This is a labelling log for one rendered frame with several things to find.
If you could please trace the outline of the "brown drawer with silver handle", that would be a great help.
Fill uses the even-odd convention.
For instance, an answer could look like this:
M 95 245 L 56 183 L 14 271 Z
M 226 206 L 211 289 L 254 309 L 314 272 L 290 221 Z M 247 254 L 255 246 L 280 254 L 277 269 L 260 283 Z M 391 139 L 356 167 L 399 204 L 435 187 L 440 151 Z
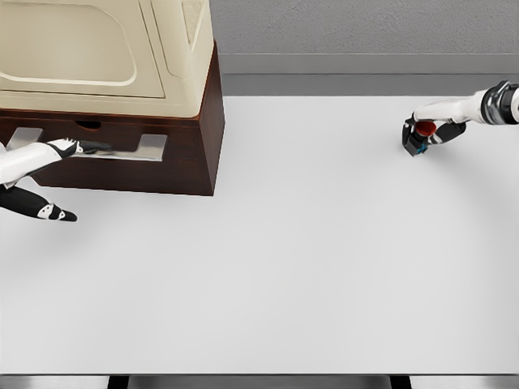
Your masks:
M 33 174 L 41 186 L 212 195 L 225 116 L 205 105 L 193 118 L 0 109 L 0 141 L 19 127 L 41 128 L 43 141 L 88 139 L 133 152 L 141 135 L 166 135 L 160 161 L 72 157 Z

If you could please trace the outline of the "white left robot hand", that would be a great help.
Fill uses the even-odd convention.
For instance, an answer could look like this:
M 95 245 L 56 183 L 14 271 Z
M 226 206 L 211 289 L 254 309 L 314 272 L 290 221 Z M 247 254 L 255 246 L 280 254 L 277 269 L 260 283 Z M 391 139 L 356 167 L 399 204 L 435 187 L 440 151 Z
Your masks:
M 77 216 L 47 199 L 17 186 L 17 182 L 48 165 L 76 154 L 110 151 L 112 145 L 90 140 L 56 139 L 7 151 L 0 143 L 0 207 L 41 220 L 77 221 Z

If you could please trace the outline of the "black switch with red button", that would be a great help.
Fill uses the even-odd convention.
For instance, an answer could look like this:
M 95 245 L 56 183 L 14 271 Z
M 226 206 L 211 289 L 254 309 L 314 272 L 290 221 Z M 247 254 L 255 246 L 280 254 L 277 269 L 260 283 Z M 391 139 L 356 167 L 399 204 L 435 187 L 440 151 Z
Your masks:
M 436 130 L 434 122 L 409 120 L 402 129 L 402 146 L 411 156 L 424 153 L 430 144 L 430 137 Z

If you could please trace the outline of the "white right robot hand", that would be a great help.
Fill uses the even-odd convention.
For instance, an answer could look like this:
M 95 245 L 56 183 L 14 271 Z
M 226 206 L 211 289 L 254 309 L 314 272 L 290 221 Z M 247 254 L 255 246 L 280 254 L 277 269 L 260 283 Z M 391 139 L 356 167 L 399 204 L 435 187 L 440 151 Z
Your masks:
M 436 124 L 437 130 L 430 137 L 429 146 L 447 143 L 455 139 L 465 132 L 466 123 L 470 121 L 459 100 L 442 100 L 423 105 L 413 111 L 411 117 L 406 119 L 405 123 L 409 120 L 415 122 L 429 121 Z

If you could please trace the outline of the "beige cabinet with brown base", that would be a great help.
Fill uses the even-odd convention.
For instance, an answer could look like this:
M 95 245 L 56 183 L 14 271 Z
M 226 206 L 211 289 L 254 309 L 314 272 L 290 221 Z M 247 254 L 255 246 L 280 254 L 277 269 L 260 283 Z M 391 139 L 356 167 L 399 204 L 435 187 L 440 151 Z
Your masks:
M 0 109 L 193 118 L 205 105 L 224 111 L 209 0 L 0 0 Z M 166 142 L 73 157 L 160 161 Z

